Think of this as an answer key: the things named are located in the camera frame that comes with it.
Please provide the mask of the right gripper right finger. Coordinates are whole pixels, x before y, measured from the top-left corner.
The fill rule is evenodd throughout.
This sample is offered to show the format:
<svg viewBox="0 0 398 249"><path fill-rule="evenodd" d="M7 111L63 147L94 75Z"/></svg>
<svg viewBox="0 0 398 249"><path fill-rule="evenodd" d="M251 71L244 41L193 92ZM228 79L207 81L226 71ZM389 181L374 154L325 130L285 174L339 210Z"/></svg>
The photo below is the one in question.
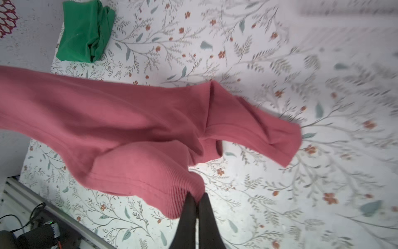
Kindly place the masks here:
<svg viewBox="0 0 398 249"><path fill-rule="evenodd" d="M199 219L199 248L200 249L226 249L220 235L214 212L207 193L203 195L198 204Z"/></svg>

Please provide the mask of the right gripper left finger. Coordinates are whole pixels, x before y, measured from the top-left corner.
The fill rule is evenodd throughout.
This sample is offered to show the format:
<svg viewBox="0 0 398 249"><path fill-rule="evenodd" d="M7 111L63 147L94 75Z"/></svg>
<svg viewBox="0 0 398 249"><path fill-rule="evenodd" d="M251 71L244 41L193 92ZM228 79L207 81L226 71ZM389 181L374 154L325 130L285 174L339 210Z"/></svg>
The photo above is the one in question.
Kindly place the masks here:
<svg viewBox="0 0 398 249"><path fill-rule="evenodd" d="M195 227L197 206L194 198L187 193L180 220L169 249L195 249Z"/></svg>

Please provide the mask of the pink tank top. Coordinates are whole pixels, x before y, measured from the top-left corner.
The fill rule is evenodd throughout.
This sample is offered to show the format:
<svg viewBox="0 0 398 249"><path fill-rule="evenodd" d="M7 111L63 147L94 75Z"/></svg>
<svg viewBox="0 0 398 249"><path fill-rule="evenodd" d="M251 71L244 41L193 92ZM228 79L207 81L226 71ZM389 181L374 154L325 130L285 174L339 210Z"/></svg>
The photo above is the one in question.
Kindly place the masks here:
<svg viewBox="0 0 398 249"><path fill-rule="evenodd" d="M1 67L1 128L48 145L82 186L138 196L179 218L201 176L188 168L222 156L222 142L286 167L300 126L230 94L218 82L162 88Z"/></svg>

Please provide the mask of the green tank top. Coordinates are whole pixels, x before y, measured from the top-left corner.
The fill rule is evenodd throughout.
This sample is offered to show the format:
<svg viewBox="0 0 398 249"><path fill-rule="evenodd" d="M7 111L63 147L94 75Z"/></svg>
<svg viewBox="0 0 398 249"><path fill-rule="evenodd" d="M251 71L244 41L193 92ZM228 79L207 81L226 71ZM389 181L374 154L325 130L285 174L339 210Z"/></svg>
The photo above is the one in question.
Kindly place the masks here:
<svg viewBox="0 0 398 249"><path fill-rule="evenodd" d="M64 32L56 58L94 63L110 40L116 13L101 1L63 2Z"/></svg>

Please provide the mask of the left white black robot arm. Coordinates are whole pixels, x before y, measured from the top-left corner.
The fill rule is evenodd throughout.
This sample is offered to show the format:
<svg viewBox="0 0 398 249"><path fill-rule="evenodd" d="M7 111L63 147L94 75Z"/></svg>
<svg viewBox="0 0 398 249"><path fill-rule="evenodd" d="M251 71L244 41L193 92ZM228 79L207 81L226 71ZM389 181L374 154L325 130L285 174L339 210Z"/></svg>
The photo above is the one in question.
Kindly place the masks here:
<svg viewBox="0 0 398 249"><path fill-rule="evenodd" d="M46 223L15 237L10 231L1 231L1 249L51 249L59 245L59 225Z"/></svg>

